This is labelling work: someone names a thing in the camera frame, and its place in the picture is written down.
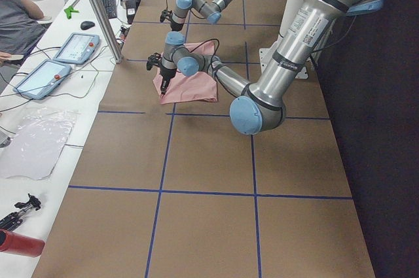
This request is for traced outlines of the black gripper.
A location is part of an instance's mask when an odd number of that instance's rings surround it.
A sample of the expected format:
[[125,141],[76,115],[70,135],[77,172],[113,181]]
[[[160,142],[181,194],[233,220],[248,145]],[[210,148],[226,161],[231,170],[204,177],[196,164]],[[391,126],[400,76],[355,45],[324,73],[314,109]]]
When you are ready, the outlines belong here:
[[160,85],[161,95],[164,96],[167,92],[168,86],[170,85],[171,79],[175,76],[175,69],[168,69],[163,65],[160,66],[160,75],[162,76],[162,82]]

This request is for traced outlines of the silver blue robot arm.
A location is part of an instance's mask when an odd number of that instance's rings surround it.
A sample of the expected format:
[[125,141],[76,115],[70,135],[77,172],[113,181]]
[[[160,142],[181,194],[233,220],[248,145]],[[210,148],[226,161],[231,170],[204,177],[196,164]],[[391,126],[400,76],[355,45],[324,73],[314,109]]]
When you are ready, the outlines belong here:
[[232,0],[176,0],[175,8],[168,13],[172,31],[181,31],[189,12],[196,11],[210,24],[216,24],[221,13]]
[[255,135],[277,128],[285,119],[283,95],[302,70],[306,60],[319,50],[318,43],[341,16],[357,16],[380,10],[384,0],[302,0],[302,5],[287,33],[268,51],[267,65],[257,82],[236,74],[217,56],[203,56],[185,47],[182,34],[187,14],[195,10],[209,23],[219,21],[222,11],[232,0],[176,0],[173,11],[165,10],[162,20],[169,20],[171,30],[164,50],[149,56],[147,67],[158,67],[166,93],[177,73],[189,77],[204,72],[217,80],[231,95],[232,125],[242,134]]

